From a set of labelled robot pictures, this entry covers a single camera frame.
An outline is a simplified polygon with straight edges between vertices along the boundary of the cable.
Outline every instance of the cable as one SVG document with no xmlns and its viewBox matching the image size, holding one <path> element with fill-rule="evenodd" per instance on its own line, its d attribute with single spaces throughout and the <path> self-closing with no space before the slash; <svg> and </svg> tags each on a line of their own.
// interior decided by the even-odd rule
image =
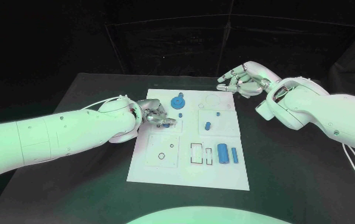
<svg viewBox="0 0 355 224">
<path fill-rule="evenodd" d="M 89 106 L 86 106 L 85 108 L 82 108 L 82 110 L 86 109 L 88 107 L 93 106 L 93 105 L 99 104 L 101 102 L 105 102 L 106 103 L 108 101 L 111 101 L 115 98 L 119 98 L 119 97 L 111 97 L 111 98 L 108 98 L 105 100 L 101 100 L 99 102 L 95 102 L 93 104 L 91 104 Z"/>
<path fill-rule="evenodd" d="M 355 165 L 353 165 L 353 162 L 352 162 L 352 160 L 350 160 L 350 158 L 349 158 L 349 154 L 347 154 L 347 151 L 346 151 L 346 148 L 345 148 L 345 144 L 342 144 L 342 149 L 343 149 L 343 152 L 345 152 L 345 154 L 346 154 L 346 157 L 347 157 L 347 159 L 349 159 L 349 163 L 350 163 L 350 165 L 352 165 L 352 168 L 353 168 L 353 170 L 355 170 Z"/>
</svg>

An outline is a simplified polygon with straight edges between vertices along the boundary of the white paper sheet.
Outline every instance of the white paper sheet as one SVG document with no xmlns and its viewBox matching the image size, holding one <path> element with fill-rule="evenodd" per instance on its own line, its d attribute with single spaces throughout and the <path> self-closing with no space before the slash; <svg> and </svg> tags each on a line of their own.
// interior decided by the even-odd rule
<svg viewBox="0 0 355 224">
<path fill-rule="evenodd" d="M 170 100 L 180 92 L 186 104 L 176 110 L 170 106 Z M 232 94 L 218 91 L 148 89 L 145 98 L 160 100 L 167 117 L 176 119 L 177 124 L 168 128 L 157 128 L 148 123 L 140 126 L 127 181 L 248 191 Z M 209 130 L 205 130 L 206 122 L 210 122 Z M 200 164 L 190 163 L 192 144 L 202 144 Z M 228 164 L 218 161 L 218 144 L 226 144 Z M 236 149 L 238 164 L 232 162 L 232 147 Z M 206 159 L 210 158 L 212 165 L 206 164 Z"/>
</svg>

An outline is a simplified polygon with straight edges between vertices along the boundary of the blue gear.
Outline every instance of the blue gear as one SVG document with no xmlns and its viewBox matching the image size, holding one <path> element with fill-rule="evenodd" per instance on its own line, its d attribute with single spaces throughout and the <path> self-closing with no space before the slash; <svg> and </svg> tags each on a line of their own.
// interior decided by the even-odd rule
<svg viewBox="0 0 355 224">
<path fill-rule="evenodd" d="M 179 96 L 171 99 L 171 107 L 179 110 L 184 106 L 183 93 L 179 93 Z"/>
</svg>

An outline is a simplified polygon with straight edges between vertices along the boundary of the robotic hand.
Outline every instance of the robotic hand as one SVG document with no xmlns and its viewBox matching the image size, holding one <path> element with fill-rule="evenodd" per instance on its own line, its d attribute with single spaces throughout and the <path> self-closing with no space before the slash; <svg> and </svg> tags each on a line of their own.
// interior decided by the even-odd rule
<svg viewBox="0 0 355 224">
<path fill-rule="evenodd" d="M 301 76 L 281 79 L 255 62 L 235 67 L 218 82 L 226 79 L 231 79 L 229 85 L 216 86 L 220 91 L 238 92 L 245 98 L 262 90 L 267 92 L 265 100 L 255 107 L 265 120 L 275 117 L 294 130 L 314 123 L 330 139 L 355 147 L 355 96 L 329 95 L 320 85 Z"/>
<path fill-rule="evenodd" d="M 88 107 L 102 103 L 98 111 Z M 143 123 L 174 124 L 158 99 L 109 98 L 80 110 L 0 124 L 0 174 L 137 136 Z"/>
</svg>

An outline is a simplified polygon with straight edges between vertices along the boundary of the blue object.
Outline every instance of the blue object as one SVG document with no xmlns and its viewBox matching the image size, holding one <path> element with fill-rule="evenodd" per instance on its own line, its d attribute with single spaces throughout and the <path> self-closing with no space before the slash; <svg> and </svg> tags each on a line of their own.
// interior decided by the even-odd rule
<svg viewBox="0 0 355 224">
<path fill-rule="evenodd" d="M 205 129 L 209 130 L 209 128 L 210 128 L 210 122 L 206 122 L 205 123 Z"/>
<path fill-rule="evenodd" d="M 184 106 L 183 93 L 179 93 L 179 96 L 171 99 L 171 107 L 179 110 Z"/>
<path fill-rule="evenodd" d="M 218 150 L 218 159 L 220 164 L 229 163 L 229 157 L 228 157 L 228 150 L 226 150 L 226 144 L 218 144 L 216 145 Z"/>
<path fill-rule="evenodd" d="M 238 156 L 236 156 L 236 149 L 235 148 L 231 148 L 231 153 L 232 153 L 233 163 L 236 164 L 238 163 Z"/>
</svg>

